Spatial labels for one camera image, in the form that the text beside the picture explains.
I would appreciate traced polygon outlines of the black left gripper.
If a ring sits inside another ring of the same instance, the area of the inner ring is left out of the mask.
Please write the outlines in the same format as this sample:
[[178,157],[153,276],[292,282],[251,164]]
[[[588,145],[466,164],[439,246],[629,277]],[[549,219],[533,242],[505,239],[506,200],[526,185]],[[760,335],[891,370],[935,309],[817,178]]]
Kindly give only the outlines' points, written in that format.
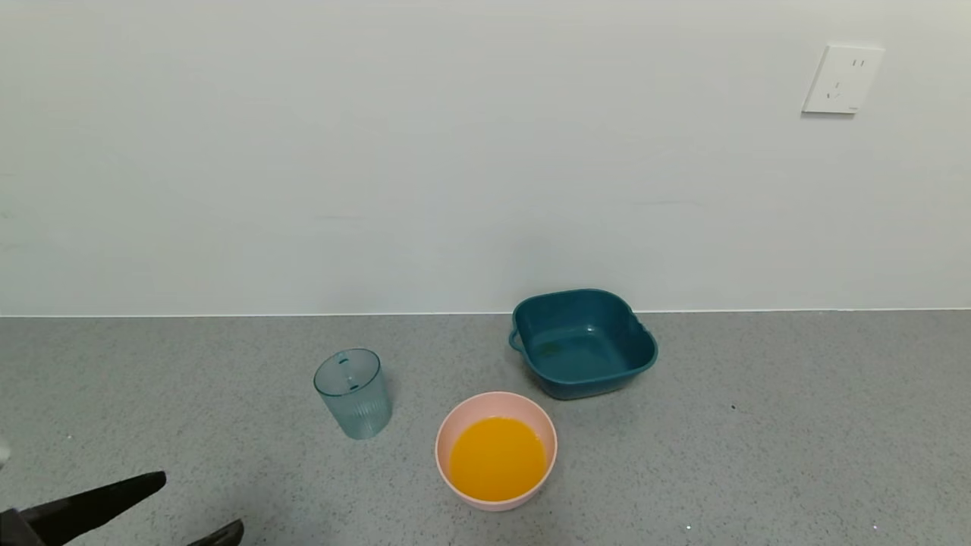
[[[134,507],[163,488],[163,471],[149,472],[49,501],[31,508],[1,513],[1,545],[66,545]],[[239,546],[245,535],[242,519],[209,533],[190,546]]]

